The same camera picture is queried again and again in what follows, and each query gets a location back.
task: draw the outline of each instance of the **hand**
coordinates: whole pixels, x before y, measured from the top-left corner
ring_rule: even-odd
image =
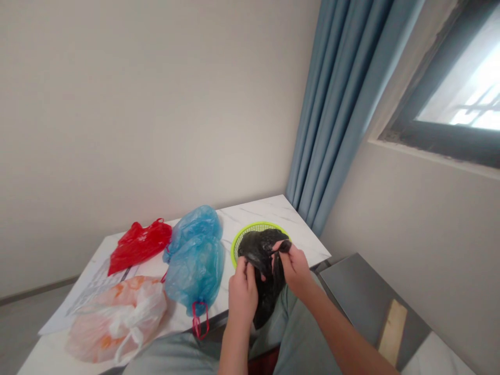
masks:
[[[257,310],[258,293],[255,270],[245,257],[238,258],[236,273],[229,279],[229,321],[241,329],[252,325]]]
[[[272,249],[277,250],[282,242],[276,242]],[[298,299],[304,302],[310,291],[317,286],[311,276],[304,252],[292,244],[290,251],[288,253],[280,253],[280,257],[288,287]]]

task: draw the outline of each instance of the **blue curtain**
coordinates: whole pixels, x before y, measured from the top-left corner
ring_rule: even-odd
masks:
[[[286,197],[320,235],[424,0],[323,0]]]

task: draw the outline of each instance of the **basket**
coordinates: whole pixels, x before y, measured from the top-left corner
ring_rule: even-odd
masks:
[[[258,221],[253,224],[247,225],[244,227],[241,231],[238,232],[236,237],[233,240],[233,244],[231,245],[231,260],[233,261],[233,266],[236,268],[238,264],[238,247],[240,247],[240,242],[241,239],[243,238],[243,235],[247,232],[251,231],[257,231],[257,232],[262,232],[266,229],[279,229],[282,233],[286,234],[289,238],[290,236],[288,233],[285,232],[285,230],[273,223],[269,223],[267,221]]]

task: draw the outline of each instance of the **window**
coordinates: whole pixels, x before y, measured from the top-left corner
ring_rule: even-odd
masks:
[[[379,139],[500,168],[499,1],[459,1]]]

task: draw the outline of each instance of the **paper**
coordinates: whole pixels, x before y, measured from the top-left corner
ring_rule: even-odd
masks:
[[[94,296],[107,291],[123,280],[135,276],[139,266],[128,268],[108,277],[109,256],[115,248],[116,241],[108,237],[104,239],[64,302],[38,332],[39,335],[70,328],[77,316],[75,313],[80,307]]]

